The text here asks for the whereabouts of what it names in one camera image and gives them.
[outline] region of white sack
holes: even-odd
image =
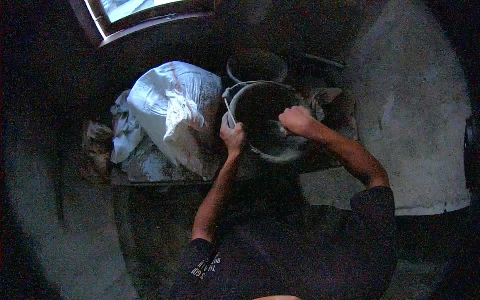
[[[208,180],[219,166],[211,148],[221,95],[220,77],[172,61],[142,75],[128,103],[152,141],[175,165],[182,164]]]

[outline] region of ledge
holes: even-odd
[[[140,30],[143,30],[143,29],[146,29],[146,28],[149,28],[149,27],[164,24],[164,23],[167,23],[167,22],[183,20],[183,19],[190,19],[190,18],[211,17],[211,16],[214,16],[213,12],[194,12],[194,13],[185,13],[185,14],[175,14],[175,15],[172,15],[172,16],[169,16],[169,17],[164,17],[164,18],[160,18],[160,19],[145,21],[145,22],[142,22],[142,23],[137,24],[135,26],[132,26],[130,28],[126,28],[126,29],[117,31],[116,33],[113,33],[113,34],[107,36],[107,38],[104,39],[100,43],[99,47],[103,47],[103,46],[105,46],[105,45],[107,45],[107,44],[109,44],[109,43],[111,43],[111,42],[113,42],[113,41],[115,41],[115,40],[117,40],[121,37],[124,37],[126,35],[135,33],[137,31],[140,31]]]

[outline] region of forearm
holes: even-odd
[[[193,223],[192,240],[204,239],[212,241],[216,230],[218,217],[228,204],[233,182],[238,170],[240,155],[229,155],[220,170],[213,187],[198,208]]]
[[[321,143],[333,153],[340,163],[366,187],[389,186],[388,174],[383,166],[358,142],[317,122],[309,138]]]

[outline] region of window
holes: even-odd
[[[150,19],[209,12],[215,0],[85,0],[103,38]]]

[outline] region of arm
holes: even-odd
[[[312,118],[306,108],[297,106],[287,108],[278,119],[294,134],[324,145],[345,169],[367,188],[390,186],[387,172],[367,150],[358,142],[336,133]]]
[[[223,165],[217,179],[198,208],[193,223],[192,240],[204,239],[212,241],[216,230],[216,223],[220,213],[230,198],[232,185],[237,175],[239,160],[245,142],[243,124],[237,123],[234,129],[227,125],[227,114],[222,118],[220,137],[228,148],[228,158]]]

